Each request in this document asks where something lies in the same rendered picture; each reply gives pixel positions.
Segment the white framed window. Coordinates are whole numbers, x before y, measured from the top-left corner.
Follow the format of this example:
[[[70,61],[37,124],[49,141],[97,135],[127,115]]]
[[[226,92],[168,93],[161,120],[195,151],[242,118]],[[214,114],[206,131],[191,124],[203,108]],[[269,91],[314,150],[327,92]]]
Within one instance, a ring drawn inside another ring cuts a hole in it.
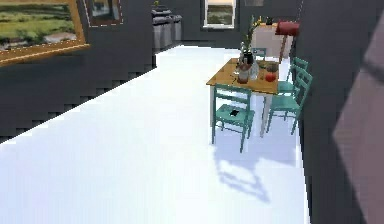
[[[233,29],[236,0],[204,0],[204,28]]]

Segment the black vase with plant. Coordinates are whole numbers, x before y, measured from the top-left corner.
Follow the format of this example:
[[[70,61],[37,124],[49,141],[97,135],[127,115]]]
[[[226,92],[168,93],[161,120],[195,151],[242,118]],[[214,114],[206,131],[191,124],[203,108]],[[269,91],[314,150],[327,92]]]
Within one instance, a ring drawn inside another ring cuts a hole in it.
[[[243,42],[241,45],[241,55],[240,61],[245,64],[252,65],[254,62],[254,56],[252,53],[251,42],[253,39],[254,30],[261,24],[260,20],[256,20],[255,16],[252,15],[250,18],[250,22],[248,24],[248,28],[244,34]]]

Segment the clear glass bottle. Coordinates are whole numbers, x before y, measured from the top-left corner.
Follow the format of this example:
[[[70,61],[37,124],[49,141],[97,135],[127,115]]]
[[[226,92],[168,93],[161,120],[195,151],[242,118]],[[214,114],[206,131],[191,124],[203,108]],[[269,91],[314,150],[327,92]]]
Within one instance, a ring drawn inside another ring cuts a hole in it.
[[[257,61],[254,61],[249,73],[250,80],[256,80],[259,72],[259,65]]]

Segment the red shade floor lamp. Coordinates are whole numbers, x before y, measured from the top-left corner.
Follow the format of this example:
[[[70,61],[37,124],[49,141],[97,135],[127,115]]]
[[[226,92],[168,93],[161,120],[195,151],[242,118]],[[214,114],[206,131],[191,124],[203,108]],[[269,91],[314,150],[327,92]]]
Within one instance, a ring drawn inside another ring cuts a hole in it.
[[[297,36],[299,33],[299,27],[300,27],[300,23],[294,22],[294,21],[279,21],[277,23],[275,34],[283,36],[283,41],[281,44],[280,55],[279,55],[279,61],[282,61],[284,49],[287,42],[287,37]]]

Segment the wooden dining table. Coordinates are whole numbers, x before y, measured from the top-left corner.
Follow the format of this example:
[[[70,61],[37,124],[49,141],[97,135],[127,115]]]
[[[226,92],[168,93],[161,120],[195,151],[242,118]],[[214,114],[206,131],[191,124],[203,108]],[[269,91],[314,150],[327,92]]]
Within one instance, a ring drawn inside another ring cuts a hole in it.
[[[272,98],[277,94],[278,80],[275,79],[273,82],[268,82],[265,79],[262,79],[262,76],[267,74],[267,70],[260,69],[255,80],[249,80],[246,84],[240,84],[237,82],[237,76],[234,74],[236,65],[237,58],[229,59],[207,82],[207,85],[210,86],[210,121],[213,121],[214,118],[214,86],[216,83],[247,88],[252,91],[253,95],[262,96],[264,98],[264,107],[259,133],[260,137],[263,138],[267,129],[268,115]]]

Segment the grey kitchen cabinet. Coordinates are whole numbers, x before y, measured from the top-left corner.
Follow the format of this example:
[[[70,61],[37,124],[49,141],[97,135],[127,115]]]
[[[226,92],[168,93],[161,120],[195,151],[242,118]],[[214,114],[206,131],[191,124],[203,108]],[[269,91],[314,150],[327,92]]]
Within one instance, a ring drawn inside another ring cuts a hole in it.
[[[181,42],[182,16],[175,15],[167,7],[153,7],[151,10],[154,35],[154,49],[161,51]]]

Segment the dark framed wall picture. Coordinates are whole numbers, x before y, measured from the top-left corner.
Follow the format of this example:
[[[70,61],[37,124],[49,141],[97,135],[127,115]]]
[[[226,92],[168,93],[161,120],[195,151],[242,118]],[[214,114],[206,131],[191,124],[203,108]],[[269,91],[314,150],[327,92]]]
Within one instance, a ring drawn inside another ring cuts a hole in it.
[[[90,27],[123,23],[121,0],[83,0]]]

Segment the gold framed landscape painting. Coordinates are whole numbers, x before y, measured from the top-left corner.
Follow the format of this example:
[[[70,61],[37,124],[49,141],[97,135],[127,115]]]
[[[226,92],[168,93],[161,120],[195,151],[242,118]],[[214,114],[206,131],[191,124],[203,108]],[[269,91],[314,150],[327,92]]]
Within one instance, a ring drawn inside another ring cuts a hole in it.
[[[88,47],[77,0],[0,0],[0,66]]]

